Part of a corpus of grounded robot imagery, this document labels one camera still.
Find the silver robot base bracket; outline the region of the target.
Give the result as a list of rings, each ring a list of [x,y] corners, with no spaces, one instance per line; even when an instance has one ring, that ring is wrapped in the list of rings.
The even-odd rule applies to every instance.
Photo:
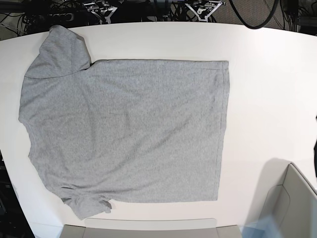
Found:
[[[199,22],[216,22],[213,14],[226,3],[222,0],[187,0],[185,6]]]
[[[84,7],[99,19],[100,24],[111,24],[111,17],[118,9],[106,1],[85,3]]]

